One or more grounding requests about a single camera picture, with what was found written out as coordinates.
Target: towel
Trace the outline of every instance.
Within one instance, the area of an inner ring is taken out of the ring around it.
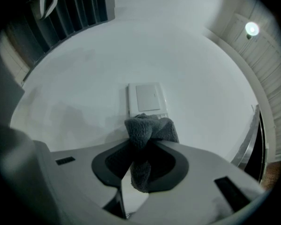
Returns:
[[[125,120],[125,126],[131,145],[136,150],[136,157],[130,167],[131,184],[135,189],[147,193],[150,180],[155,176],[151,172],[151,164],[154,164],[152,161],[154,158],[151,156],[153,150],[147,146],[147,143],[150,139],[179,143],[174,122],[169,118],[158,119],[156,115],[143,113]]]

